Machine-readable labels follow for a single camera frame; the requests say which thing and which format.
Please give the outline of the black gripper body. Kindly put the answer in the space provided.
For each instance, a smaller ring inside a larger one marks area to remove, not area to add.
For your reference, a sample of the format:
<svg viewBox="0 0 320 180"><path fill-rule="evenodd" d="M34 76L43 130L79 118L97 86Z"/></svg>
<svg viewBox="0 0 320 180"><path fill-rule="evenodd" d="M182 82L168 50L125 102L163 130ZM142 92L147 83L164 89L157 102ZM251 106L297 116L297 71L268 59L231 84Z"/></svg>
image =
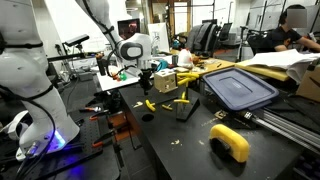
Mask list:
<svg viewBox="0 0 320 180"><path fill-rule="evenodd" d="M148 91L152 88L153 84L150 80L152 71L150 69L142 69L139 74L139 84L143 89L145 95L148 94Z"/></svg>

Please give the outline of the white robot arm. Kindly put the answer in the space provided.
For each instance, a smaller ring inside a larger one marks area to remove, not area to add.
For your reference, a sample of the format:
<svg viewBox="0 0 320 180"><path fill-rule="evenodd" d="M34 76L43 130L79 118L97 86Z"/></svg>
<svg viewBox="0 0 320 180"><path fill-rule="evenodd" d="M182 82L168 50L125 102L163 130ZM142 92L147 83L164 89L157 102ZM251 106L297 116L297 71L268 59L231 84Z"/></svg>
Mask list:
<svg viewBox="0 0 320 180"><path fill-rule="evenodd" d="M108 0L66 0L95 22L116 55L134 60L143 87L151 74L152 40L136 33L123 39L110 20ZM23 161L62 150L80 132L67 114L58 90L46 75L48 60L36 27L31 0L0 0L0 86L19 99L32 123L18 135L15 159Z"/></svg>

